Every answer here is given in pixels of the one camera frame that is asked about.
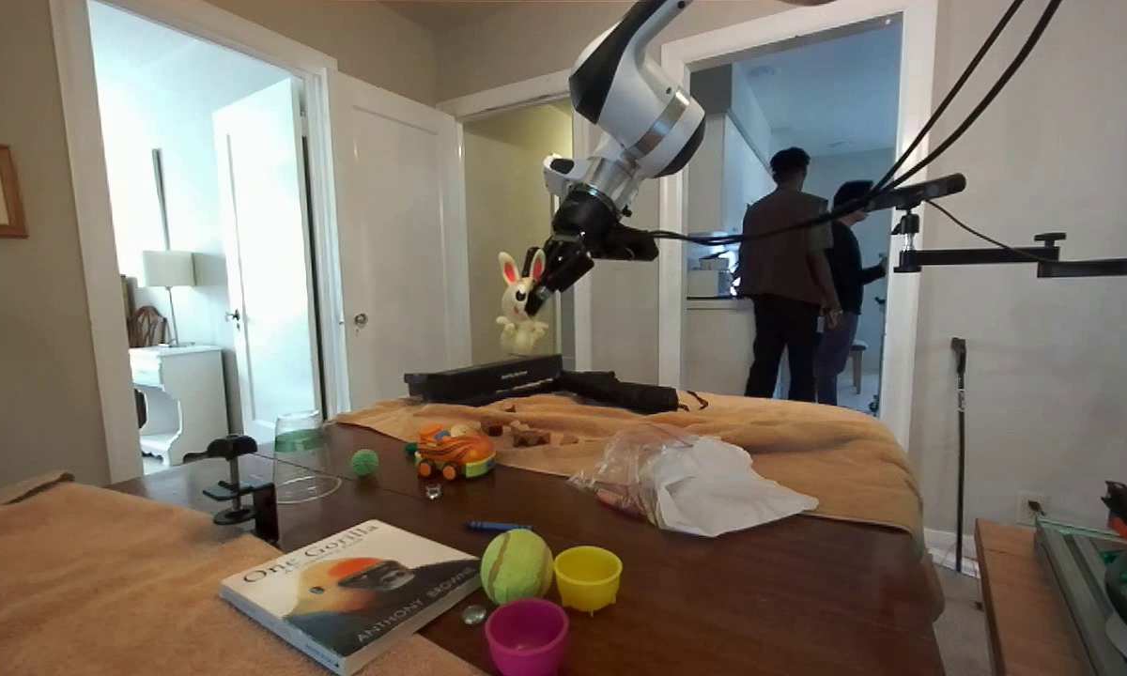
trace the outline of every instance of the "light fixture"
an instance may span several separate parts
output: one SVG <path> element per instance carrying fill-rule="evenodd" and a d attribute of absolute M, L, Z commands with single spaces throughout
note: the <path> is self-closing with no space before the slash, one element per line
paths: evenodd
<path fill-rule="evenodd" d="M 163 285 L 164 290 L 164 305 L 168 305 L 168 324 L 174 330 L 164 330 L 164 340 L 178 347 L 179 340 L 179 315 L 178 315 L 178 285 L 194 285 L 194 262 L 192 252 L 142 252 L 142 285 Z"/>

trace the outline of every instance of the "stuffed toy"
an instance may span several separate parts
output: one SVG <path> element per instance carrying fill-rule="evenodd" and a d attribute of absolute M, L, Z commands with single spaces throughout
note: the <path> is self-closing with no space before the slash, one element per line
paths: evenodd
<path fill-rule="evenodd" d="M 502 295 L 499 295 L 499 349 L 521 358 L 532 353 L 539 340 L 548 335 L 548 324 L 525 315 L 525 295 L 531 285 L 544 273 L 544 254 L 540 247 L 531 247 L 525 268 L 519 272 L 515 254 L 499 252 L 499 278 L 502 278 Z"/>

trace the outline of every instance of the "person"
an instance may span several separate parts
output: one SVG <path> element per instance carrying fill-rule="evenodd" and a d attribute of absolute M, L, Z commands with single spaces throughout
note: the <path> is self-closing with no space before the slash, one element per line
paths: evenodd
<path fill-rule="evenodd" d="M 807 165 L 807 151 L 778 151 L 769 159 L 778 188 L 744 213 L 739 295 L 755 305 L 749 399 L 769 399 L 789 358 L 789 399 L 815 403 L 818 312 L 837 318 L 831 229 L 800 224 L 825 213 L 825 198 L 803 191 Z"/>
<path fill-rule="evenodd" d="M 818 358 L 815 358 L 818 403 L 831 403 L 831 406 L 837 403 L 837 375 L 849 363 L 849 353 L 858 340 L 866 285 L 886 273 L 886 262 L 859 268 L 859 240 L 858 240 L 852 224 L 859 224 L 869 218 L 869 205 L 866 205 L 869 191 L 873 191 L 873 179 L 846 179 L 834 191 L 834 210 L 849 210 L 849 213 L 834 218 L 834 224 L 831 224 L 834 244 L 825 247 L 842 315 L 834 327 L 824 330 Z"/>

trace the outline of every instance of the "pink cup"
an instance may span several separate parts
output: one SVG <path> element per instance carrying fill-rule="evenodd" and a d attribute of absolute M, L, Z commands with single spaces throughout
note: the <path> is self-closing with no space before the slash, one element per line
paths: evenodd
<path fill-rule="evenodd" d="M 510 600 L 487 617 L 486 637 L 502 676 L 553 676 L 568 651 L 568 612 L 540 596 Z"/>

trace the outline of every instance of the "book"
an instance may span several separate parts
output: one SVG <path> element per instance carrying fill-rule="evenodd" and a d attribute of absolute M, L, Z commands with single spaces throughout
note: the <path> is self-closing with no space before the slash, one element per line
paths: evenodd
<path fill-rule="evenodd" d="M 367 517 L 219 592 L 332 671 L 358 671 L 479 591 L 479 556 Z"/>

